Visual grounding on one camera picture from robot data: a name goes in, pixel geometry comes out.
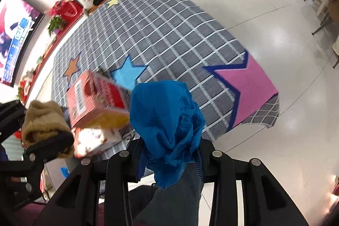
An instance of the television screen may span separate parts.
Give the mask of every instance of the television screen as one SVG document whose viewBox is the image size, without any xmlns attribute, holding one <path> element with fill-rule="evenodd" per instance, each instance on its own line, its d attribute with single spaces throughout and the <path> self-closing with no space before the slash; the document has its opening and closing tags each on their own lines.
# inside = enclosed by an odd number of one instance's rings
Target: television screen
<svg viewBox="0 0 339 226">
<path fill-rule="evenodd" d="M 0 1 L 0 82 L 14 85 L 27 44 L 42 14 L 23 0 Z"/>
</svg>

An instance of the barcode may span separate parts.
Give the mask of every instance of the barcode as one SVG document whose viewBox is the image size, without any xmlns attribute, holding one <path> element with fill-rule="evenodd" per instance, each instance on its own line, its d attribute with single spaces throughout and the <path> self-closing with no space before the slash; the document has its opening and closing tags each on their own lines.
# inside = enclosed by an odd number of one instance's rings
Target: barcode
<svg viewBox="0 0 339 226">
<path fill-rule="evenodd" d="M 75 84 L 75 96 L 77 97 L 77 110 L 78 114 L 83 113 L 86 110 L 86 105 L 84 103 L 84 97 L 82 95 L 81 80 Z"/>
</svg>

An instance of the blue cloth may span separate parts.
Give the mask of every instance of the blue cloth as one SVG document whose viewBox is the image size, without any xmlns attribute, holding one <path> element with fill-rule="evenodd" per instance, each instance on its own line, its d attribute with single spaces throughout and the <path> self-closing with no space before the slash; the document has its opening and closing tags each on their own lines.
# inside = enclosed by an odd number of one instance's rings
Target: blue cloth
<svg viewBox="0 0 339 226">
<path fill-rule="evenodd" d="M 186 163 L 194 161 L 205 126 L 199 106 L 185 83 L 140 83 L 132 92 L 129 120 L 145 141 L 147 168 L 157 184 L 176 183 Z"/>
<path fill-rule="evenodd" d="M 67 167 L 61 167 L 60 168 L 62 175 L 67 178 L 69 176 L 69 170 Z"/>
</svg>

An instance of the floor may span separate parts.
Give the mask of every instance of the floor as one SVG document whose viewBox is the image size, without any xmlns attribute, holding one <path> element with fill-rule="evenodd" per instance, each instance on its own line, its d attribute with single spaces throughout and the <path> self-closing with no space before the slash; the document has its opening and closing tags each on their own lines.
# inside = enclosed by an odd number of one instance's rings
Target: floor
<svg viewBox="0 0 339 226">
<path fill-rule="evenodd" d="M 215 147 L 232 158 L 261 159 L 309 224 L 319 225 L 339 175 L 339 66 L 332 68 L 337 57 L 331 47 L 336 27 L 312 36 L 322 18 L 311 0 L 192 1 L 249 50 L 280 93 L 273 128 L 238 126 Z M 202 195 L 199 225 L 208 225 L 213 186 L 206 184 Z"/>
</svg>

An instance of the blue star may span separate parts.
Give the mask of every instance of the blue star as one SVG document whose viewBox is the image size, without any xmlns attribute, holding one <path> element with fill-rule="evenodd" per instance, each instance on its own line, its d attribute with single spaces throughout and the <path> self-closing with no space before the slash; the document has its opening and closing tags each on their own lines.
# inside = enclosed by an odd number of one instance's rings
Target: blue star
<svg viewBox="0 0 339 226">
<path fill-rule="evenodd" d="M 137 85 L 137 79 L 146 68 L 147 65 L 134 66 L 130 55 L 128 55 L 122 67 L 111 71 L 111 76 L 116 84 L 128 90 L 133 90 Z"/>
</svg>

